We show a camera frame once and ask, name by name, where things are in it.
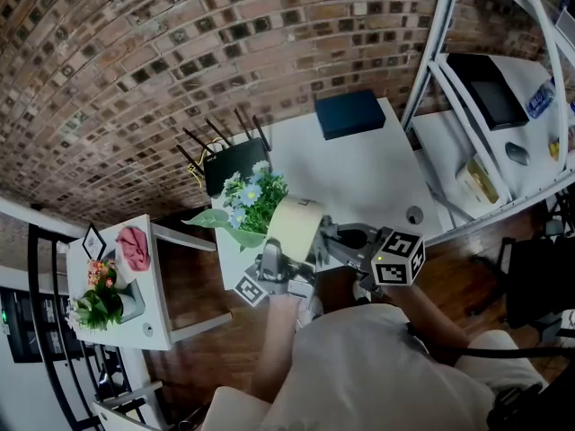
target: brick wall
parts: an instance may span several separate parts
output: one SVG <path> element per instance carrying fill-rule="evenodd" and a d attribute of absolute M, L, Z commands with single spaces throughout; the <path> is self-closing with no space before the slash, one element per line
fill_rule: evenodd
<path fill-rule="evenodd" d="M 270 123 L 365 88 L 401 116 L 436 2 L 0 0 L 0 187 L 104 224 L 205 204 L 182 126 L 235 134 L 235 107 Z M 509 0 L 459 0 L 445 49 L 541 46 Z M 430 87 L 420 112 L 446 105 Z"/>

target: plastic bottle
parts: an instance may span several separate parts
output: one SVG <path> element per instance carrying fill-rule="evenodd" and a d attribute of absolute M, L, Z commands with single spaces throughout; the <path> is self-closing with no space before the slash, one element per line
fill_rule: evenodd
<path fill-rule="evenodd" d="M 532 119 L 537 119 L 551 105 L 555 97 L 555 79 L 546 80 L 527 103 L 527 113 Z"/>

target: white table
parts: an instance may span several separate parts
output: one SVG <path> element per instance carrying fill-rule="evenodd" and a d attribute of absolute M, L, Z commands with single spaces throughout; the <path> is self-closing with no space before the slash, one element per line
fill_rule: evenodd
<path fill-rule="evenodd" d="M 211 320 L 172 330 L 162 286 L 156 239 L 160 238 L 203 251 L 215 251 L 215 244 L 153 224 L 150 222 L 149 215 L 141 215 L 99 232 L 106 243 L 103 257 L 114 251 L 116 238 L 120 230 L 126 226 L 140 229 L 147 238 L 148 254 L 151 259 L 149 269 L 140 272 L 128 270 L 128 273 L 134 273 L 137 277 L 137 284 L 146 309 L 143 314 L 132 320 L 121 324 L 108 323 L 107 330 L 78 330 L 76 332 L 78 339 L 114 347 L 169 350 L 172 348 L 172 343 L 176 341 L 192 337 L 232 319 L 231 313 L 226 313 Z M 72 298 L 80 298 L 88 290 L 89 258 L 82 247 L 83 241 L 84 238 L 71 242 L 66 254 L 68 288 Z"/>
<path fill-rule="evenodd" d="M 315 113 L 264 127 L 271 165 L 284 173 L 290 195 L 323 203 L 335 223 L 391 226 L 422 233 L 429 240 L 443 233 L 434 201 L 389 101 L 380 99 L 379 104 L 386 116 L 382 129 L 330 141 L 323 139 Z M 234 144 L 245 140 L 245 134 L 233 137 Z M 212 199 L 212 206 L 221 207 L 222 202 Z M 419 225 L 407 220 L 411 206 L 423 211 Z M 237 242 L 220 229 L 216 241 L 224 289 L 232 289 L 262 246 L 240 253 Z M 320 270 L 340 266 L 332 258 Z"/>

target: black and white marker cube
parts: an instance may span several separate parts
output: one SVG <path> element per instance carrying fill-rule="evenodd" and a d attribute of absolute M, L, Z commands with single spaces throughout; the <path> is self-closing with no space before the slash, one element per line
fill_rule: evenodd
<path fill-rule="evenodd" d="M 394 230 L 371 260 L 378 286 L 411 286 L 425 261 L 423 236 Z"/>
<path fill-rule="evenodd" d="M 234 290 L 251 306 L 257 305 L 268 294 L 268 291 L 247 274 L 242 276 L 242 279 L 240 279 L 240 282 L 234 287 Z"/>

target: table leg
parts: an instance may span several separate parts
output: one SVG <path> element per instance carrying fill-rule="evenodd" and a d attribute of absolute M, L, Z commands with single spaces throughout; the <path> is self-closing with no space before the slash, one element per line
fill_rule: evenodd
<path fill-rule="evenodd" d="M 227 312 L 226 314 L 222 314 L 221 316 L 217 316 L 216 318 L 213 318 L 211 320 L 198 322 L 198 324 L 192 324 L 191 326 L 188 327 L 182 327 L 181 329 L 172 330 L 172 332 L 170 332 L 170 341 L 172 343 L 175 343 L 180 340 L 189 339 L 190 337 L 198 335 L 201 332 L 205 332 L 206 330 L 210 330 L 217 326 L 221 326 L 222 324 L 225 324 L 226 322 L 229 322 L 232 319 L 233 319 L 232 314 L 230 312 Z"/>
<path fill-rule="evenodd" d="M 203 251 L 216 250 L 216 245 L 213 242 L 201 240 L 200 238 L 195 238 L 194 236 L 189 236 L 188 234 L 176 232 L 175 230 L 158 224 L 151 225 L 152 233 L 156 236 L 156 238 L 174 242 L 175 244 L 180 244 L 181 246 L 187 246 L 193 249 L 201 249 Z"/>

